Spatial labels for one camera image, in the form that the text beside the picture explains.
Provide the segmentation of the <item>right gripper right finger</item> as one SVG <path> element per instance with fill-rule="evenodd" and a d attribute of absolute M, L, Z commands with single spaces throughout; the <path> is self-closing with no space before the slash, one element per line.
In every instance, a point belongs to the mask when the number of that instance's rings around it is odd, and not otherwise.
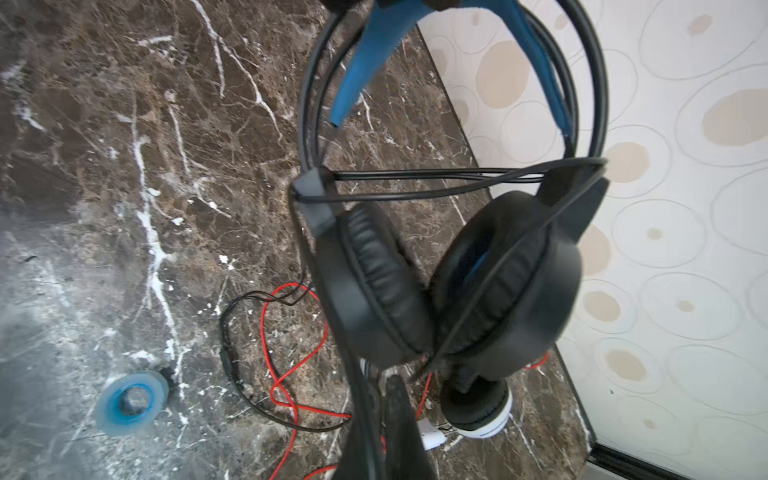
<path fill-rule="evenodd" d="M 390 376 L 384 402 L 387 479 L 436 479 L 412 410 L 405 383 Z"/>

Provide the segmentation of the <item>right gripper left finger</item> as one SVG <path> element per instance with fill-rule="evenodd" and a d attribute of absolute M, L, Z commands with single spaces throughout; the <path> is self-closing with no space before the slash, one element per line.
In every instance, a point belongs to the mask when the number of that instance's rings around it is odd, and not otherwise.
<path fill-rule="evenodd" d="M 351 429 L 333 479 L 383 479 L 384 448 L 381 443 L 381 395 L 371 377 L 372 367 L 357 358 L 350 377 L 354 404 Z"/>

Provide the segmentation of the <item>black headphones blue headband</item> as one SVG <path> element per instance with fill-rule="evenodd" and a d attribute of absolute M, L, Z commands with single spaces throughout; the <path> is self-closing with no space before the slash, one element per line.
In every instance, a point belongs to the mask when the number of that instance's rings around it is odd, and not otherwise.
<path fill-rule="evenodd" d="M 578 241 L 609 182 L 608 79 L 596 29 L 578 1 L 561 5 L 587 55 L 594 95 L 588 153 L 579 156 L 579 103 L 558 43 L 516 1 L 482 1 L 499 17 L 533 67 L 565 146 L 561 159 L 524 168 L 334 171 L 319 145 L 321 107 L 337 72 L 343 80 L 329 122 L 343 126 L 358 95 L 397 44 L 448 1 L 378 1 L 366 23 L 331 60 L 320 61 L 351 8 L 328 3 L 299 100 L 301 173 L 289 190 L 295 222 L 310 231 L 301 251 L 347 361 L 386 369 L 427 356 L 427 367 L 455 362 L 489 380 L 543 356 L 564 329 L 582 275 Z M 533 183 L 534 194 L 506 193 L 478 211 L 423 284 L 383 206 L 436 200 L 499 184 Z"/>

